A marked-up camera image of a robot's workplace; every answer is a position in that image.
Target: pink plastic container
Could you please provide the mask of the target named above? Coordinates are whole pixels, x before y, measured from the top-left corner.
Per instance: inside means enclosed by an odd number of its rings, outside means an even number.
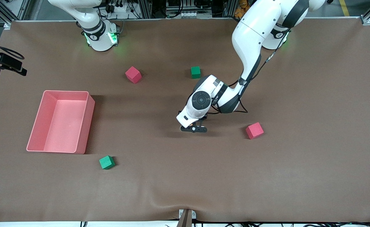
[[[86,91],[44,91],[27,151],[84,154],[94,105]]]

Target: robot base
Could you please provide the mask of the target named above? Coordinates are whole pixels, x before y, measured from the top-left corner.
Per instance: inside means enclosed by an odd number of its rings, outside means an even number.
[[[109,20],[102,20],[105,23],[106,29],[104,34],[97,41],[87,38],[87,43],[96,51],[106,51],[113,46],[118,45],[120,27]]]
[[[183,132],[192,132],[192,133],[195,133],[195,132],[203,132],[203,133],[204,132],[208,132],[208,128],[206,128],[205,126],[202,126],[202,122],[204,120],[206,120],[207,118],[208,118],[208,115],[205,114],[201,119],[199,119],[196,122],[193,122],[187,128],[185,128],[184,126],[181,126],[180,129]]]

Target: yellow floor line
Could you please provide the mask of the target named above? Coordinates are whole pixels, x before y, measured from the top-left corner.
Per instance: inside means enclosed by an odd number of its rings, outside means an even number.
[[[348,11],[348,8],[346,7],[346,3],[345,3],[345,0],[339,0],[340,2],[340,6],[342,7],[342,11],[343,11],[343,15],[345,15],[345,17],[349,17],[349,11]]]

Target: white robot link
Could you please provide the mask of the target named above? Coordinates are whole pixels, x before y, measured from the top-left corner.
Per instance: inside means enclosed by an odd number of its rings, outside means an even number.
[[[118,43],[116,24],[101,20],[93,8],[102,0],[48,0],[50,4],[65,10],[74,17],[84,30],[88,44],[96,51],[106,51]]]
[[[186,106],[176,117],[182,125],[181,130],[207,132],[205,127],[193,123],[204,119],[210,106],[223,114],[234,112],[261,61],[261,46],[272,50],[279,48],[286,41],[290,28],[299,24],[308,10],[314,11],[324,2],[325,0],[256,1],[241,18],[232,35],[234,49],[244,66],[235,87],[230,88],[214,75],[202,77],[195,85]]]

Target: green cube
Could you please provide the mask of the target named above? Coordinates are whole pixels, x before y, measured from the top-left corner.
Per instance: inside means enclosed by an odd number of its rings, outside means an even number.
[[[199,79],[200,78],[199,66],[191,67],[191,74],[192,74],[192,79]]]
[[[109,170],[110,168],[115,166],[115,162],[113,161],[113,158],[109,155],[101,158],[100,164],[104,170]]]

